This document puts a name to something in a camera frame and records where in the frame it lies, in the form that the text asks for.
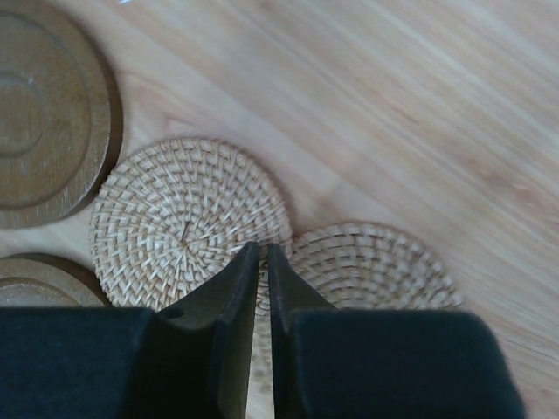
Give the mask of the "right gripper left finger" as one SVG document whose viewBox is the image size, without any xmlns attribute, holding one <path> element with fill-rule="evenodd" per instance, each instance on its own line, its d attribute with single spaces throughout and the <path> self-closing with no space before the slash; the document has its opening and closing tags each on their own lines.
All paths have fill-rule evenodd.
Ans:
<svg viewBox="0 0 559 419">
<path fill-rule="evenodd" d="M 4 308 L 4 418 L 240 418 L 259 247 L 195 291 L 148 308 Z"/>
</svg>

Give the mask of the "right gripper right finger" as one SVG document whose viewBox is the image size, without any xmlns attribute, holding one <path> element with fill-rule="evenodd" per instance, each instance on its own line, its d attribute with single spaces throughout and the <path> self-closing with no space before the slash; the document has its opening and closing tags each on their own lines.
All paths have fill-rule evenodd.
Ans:
<svg viewBox="0 0 559 419">
<path fill-rule="evenodd" d="M 268 251 L 278 418 L 522 418 L 498 341 L 448 310 L 338 309 Z"/>
</svg>

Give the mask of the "woven rattan coaster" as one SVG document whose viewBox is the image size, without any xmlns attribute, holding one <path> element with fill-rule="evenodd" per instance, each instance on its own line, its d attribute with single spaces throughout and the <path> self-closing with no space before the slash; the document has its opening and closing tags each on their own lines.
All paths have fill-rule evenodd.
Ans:
<svg viewBox="0 0 559 419">
<path fill-rule="evenodd" d="M 295 272 L 337 308 L 456 309 L 459 288 L 420 239 L 381 223 L 338 223 L 291 240 Z"/>
<path fill-rule="evenodd" d="M 205 138 L 158 141 L 115 167 L 93 203 L 93 270 L 115 306 L 163 309 L 259 246 L 256 314 L 269 309 L 267 248 L 292 250 L 286 199 L 244 150 Z"/>
</svg>

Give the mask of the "brown wooden coaster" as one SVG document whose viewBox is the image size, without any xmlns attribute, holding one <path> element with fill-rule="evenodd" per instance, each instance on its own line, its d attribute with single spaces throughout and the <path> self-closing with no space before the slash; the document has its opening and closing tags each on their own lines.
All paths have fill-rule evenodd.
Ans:
<svg viewBox="0 0 559 419">
<path fill-rule="evenodd" d="M 83 210 L 116 164 L 114 72 L 79 22 L 49 1 L 1 3 L 1 226 Z"/>
<path fill-rule="evenodd" d="M 1 307 L 110 305 L 95 274 L 70 259 L 36 252 L 1 259 Z"/>
</svg>

